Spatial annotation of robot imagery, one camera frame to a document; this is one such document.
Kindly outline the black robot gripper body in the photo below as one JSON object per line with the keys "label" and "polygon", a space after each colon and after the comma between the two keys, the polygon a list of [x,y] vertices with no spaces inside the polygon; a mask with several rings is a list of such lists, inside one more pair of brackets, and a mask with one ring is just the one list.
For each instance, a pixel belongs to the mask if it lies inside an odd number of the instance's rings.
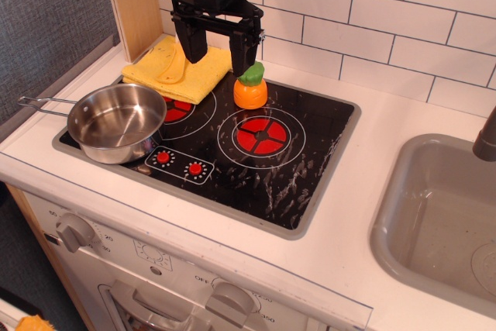
{"label": "black robot gripper body", "polygon": [[247,0],[171,0],[177,37],[182,42],[202,38],[206,32],[231,36],[240,33],[261,41],[264,13]]}

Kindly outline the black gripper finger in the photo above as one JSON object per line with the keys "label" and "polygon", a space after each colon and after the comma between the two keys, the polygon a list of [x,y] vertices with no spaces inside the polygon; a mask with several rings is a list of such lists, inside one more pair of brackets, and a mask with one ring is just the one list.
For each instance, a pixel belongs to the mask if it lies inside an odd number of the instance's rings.
{"label": "black gripper finger", "polygon": [[185,57],[196,64],[208,51],[206,31],[198,25],[197,19],[174,16],[173,21]]}
{"label": "black gripper finger", "polygon": [[232,72],[236,77],[243,75],[255,63],[258,45],[258,28],[229,28]]}

